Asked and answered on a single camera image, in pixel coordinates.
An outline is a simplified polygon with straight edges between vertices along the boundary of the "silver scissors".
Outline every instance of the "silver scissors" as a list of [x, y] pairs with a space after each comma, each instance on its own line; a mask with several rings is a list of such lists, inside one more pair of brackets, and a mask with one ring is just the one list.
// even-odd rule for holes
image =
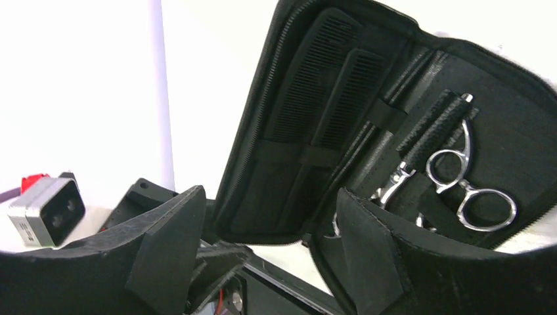
[[[475, 188], [466, 179], [464, 179], [464, 176], [468, 171], [468, 166], [470, 164], [470, 152], [472, 151], [472, 139], [470, 136], [470, 126], [465, 119], [462, 120], [462, 129], [464, 131], [464, 149], [462, 151], [444, 149], [433, 153], [426, 163], [426, 173], [428, 177], [437, 186], [436, 192], [438, 194], [442, 194], [443, 192], [447, 191], [448, 189], [451, 189], [457, 184], [460, 187], [464, 188], [466, 194], [464, 195], [464, 199], [460, 203], [460, 206], [458, 207], [457, 217], [465, 227], [480, 232], [493, 232], [493, 231], [500, 230], [501, 228], [508, 226], [516, 218], [516, 213], [517, 213], [516, 202], [508, 194], [500, 190], [491, 189], [491, 188]], [[434, 163], [441, 156], [447, 154], [454, 154], [460, 160], [460, 173], [451, 182], [443, 182], [442, 180], [438, 179], [438, 177], [434, 173]], [[470, 223], [466, 218], [467, 205], [470, 203], [470, 200], [486, 194], [495, 194], [503, 198], [509, 205], [509, 215], [505, 221], [499, 224], [495, 224], [492, 226], [476, 226]], [[424, 217], [422, 214], [419, 214], [418, 219], [416, 220], [416, 224], [419, 226], [423, 226], [423, 222], [424, 222]]]

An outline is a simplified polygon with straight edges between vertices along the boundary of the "black case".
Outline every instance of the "black case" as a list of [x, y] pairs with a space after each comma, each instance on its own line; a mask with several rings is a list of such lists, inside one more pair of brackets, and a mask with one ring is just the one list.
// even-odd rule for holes
[[[553, 89], [480, 46], [425, 33], [373, 1], [279, 1], [215, 201], [217, 235], [245, 244], [304, 239], [350, 312], [345, 247], [330, 237], [339, 189], [369, 198], [400, 164], [400, 144], [446, 90], [474, 96], [466, 178], [512, 193], [519, 212], [497, 232], [455, 227], [440, 234], [492, 249], [557, 201]], [[453, 147], [462, 146], [455, 140]], [[439, 166], [455, 167], [451, 159]], [[389, 210], [412, 222], [421, 201], [433, 210], [458, 208], [462, 190], [439, 197], [432, 189], [417, 174]], [[506, 214], [492, 211], [500, 207], [486, 198], [474, 215], [497, 221]]]

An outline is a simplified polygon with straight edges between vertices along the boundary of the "comb teeth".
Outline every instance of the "comb teeth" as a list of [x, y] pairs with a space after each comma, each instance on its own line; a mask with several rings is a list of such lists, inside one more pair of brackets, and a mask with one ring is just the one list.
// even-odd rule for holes
[[340, 149], [343, 146], [359, 118], [365, 114], [372, 92], [379, 88], [384, 73], [384, 59], [362, 50], [351, 52], [346, 64], [352, 67], [348, 66], [339, 77], [331, 96], [333, 99], [338, 97], [338, 101], [323, 137], [318, 141], [323, 148]]
[[354, 44], [360, 27], [350, 18], [343, 20], [342, 16], [329, 14], [324, 19], [284, 95], [272, 132], [274, 141], [299, 142], [310, 137], [332, 90], [332, 84], [327, 86], [323, 82], [324, 74], [340, 71], [346, 47]]

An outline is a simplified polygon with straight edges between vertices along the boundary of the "red connector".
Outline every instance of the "red connector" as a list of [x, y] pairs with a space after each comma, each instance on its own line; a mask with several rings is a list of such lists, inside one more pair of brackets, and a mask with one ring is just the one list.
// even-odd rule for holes
[[43, 177], [50, 177], [48, 174], [36, 174], [24, 177], [21, 179], [21, 193], [23, 194], [29, 187], [33, 186], [37, 180]]

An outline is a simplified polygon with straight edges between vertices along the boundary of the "metal bolt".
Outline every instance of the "metal bolt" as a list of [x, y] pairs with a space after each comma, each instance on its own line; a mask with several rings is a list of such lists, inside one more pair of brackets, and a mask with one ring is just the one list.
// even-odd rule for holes
[[232, 293], [232, 304], [234, 304], [234, 307], [236, 307], [236, 309], [239, 312], [242, 310], [243, 307], [242, 297], [236, 291]]

